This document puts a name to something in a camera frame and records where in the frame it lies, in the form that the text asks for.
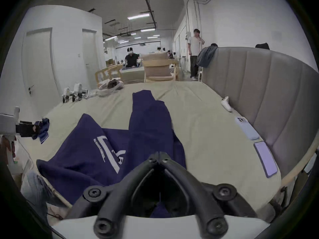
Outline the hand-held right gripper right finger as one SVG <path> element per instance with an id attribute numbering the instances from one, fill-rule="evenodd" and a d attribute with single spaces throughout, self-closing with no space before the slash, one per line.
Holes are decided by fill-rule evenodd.
<path id="1" fill-rule="evenodd" d="M 182 191 L 186 199 L 186 213 L 194 211 L 202 238 L 222 238 L 229 229 L 225 215 L 257 217 L 256 212 L 233 185 L 199 182 L 165 152 L 160 152 L 159 164 L 164 168 L 165 175 Z"/>

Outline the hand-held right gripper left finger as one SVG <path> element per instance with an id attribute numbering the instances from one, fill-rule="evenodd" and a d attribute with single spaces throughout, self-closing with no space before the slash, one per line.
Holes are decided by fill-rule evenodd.
<path id="1" fill-rule="evenodd" d="M 117 237 L 120 223 L 130 209 L 132 197 L 159 165 L 159 152 L 135 167 L 119 183 L 110 186 L 90 186 L 75 202 L 66 216 L 67 220 L 89 217 L 97 214 L 93 225 L 95 235 L 100 239 Z"/>

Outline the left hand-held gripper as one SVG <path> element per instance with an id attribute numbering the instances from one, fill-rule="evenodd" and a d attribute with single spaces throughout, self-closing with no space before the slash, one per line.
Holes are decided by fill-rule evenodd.
<path id="1" fill-rule="evenodd" d="M 49 137 L 49 120 L 29 121 L 19 120 L 20 108 L 14 108 L 14 114 L 0 114 L 0 134 L 5 136 L 32 137 L 33 140 L 46 140 Z"/>

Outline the person's left hand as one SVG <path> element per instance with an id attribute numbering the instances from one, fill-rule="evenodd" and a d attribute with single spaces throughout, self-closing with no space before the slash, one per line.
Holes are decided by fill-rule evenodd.
<path id="1" fill-rule="evenodd" d="M 12 157 L 14 159 L 16 157 L 14 142 L 10 142 L 4 135 L 2 135 L 0 143 L 0 160 L 6 165 L 8 165 L 7 150 L 12 153 Z"/>

